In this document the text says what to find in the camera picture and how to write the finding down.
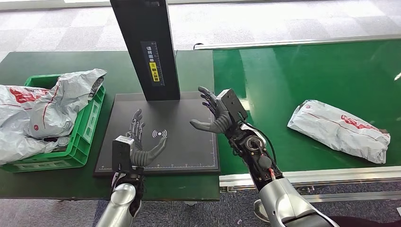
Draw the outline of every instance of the black cable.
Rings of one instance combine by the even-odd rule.
[[[242,121],[242,123],[246,124],[249,128],[254,129],[254,130],[256,130],[256,131],[258,131],[258,132],[260,132],[260,133],[262,134],[262,136],[267,140],[267,142],[268,142],[269,145],[270,145],[271,152],[273,153],[274,162],[277,163],[276,152],[274,151],[273,144],[271,143],[269,137],[267,137],[261,130],[259,130],[259,129],[253,127],[252,125],[250,125],[249,123],[247,123],[247,122],[244,121],[243,119],[241,119],[241,121]]]

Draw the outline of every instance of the plastic mailer bag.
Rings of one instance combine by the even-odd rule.
[[[390,134],[331,105],[306,100],[295,109],[287,127],[333,150],[377,164],[386,163]]]
[[[25,133],[36,138],[69,135],[78,112],[92,100],[105,74],[99,69],[62,74],[28,112],[30,121]]]
[[[66,146],[78,112],[105,74],[98,69],[62,74],[50,90],[0,85],[0,166]]]

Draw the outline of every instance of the gray carpet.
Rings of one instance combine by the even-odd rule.
[[[132,226],[136,227],[265,227],[269,226],[253,214],[253,202],[258,199],[254,190],[223,193],[219,202],[199,202],[188,206],[183,202],[144,202]],[[107,201],[99,201],[94,225],[103,213]],[[320,202],[313,204],[328,216],[350,216],[377,222],[400,220],[396,208],[401,200]]]

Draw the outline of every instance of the fingertip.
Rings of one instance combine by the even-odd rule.
[[[205,87],[198,87],[198,91],[200,91],[202,93],[207,93],[209,90]]]

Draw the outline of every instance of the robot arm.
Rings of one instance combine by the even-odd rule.
[[[144,123],[139,109],[132,119],[126,136],[113,140],[113,177],[110,202],[96,227],[128,227],[138,213],[143,196],[143,169],[166,147],[167,137],[150,151],[142,150]]]
[[[199,87],[199,91],[207,101],[203,105],[216,119],[212,123],[191,120],[191,125],[202,131],[224,133],[233,153],[247,164],[272,227],[338,227],[308,203],[283,176],[269,139],[246,122],[247,112],[232,89],[222,91],[217,97],[204,87]],[[273,158],[266,149],[266,140]]]

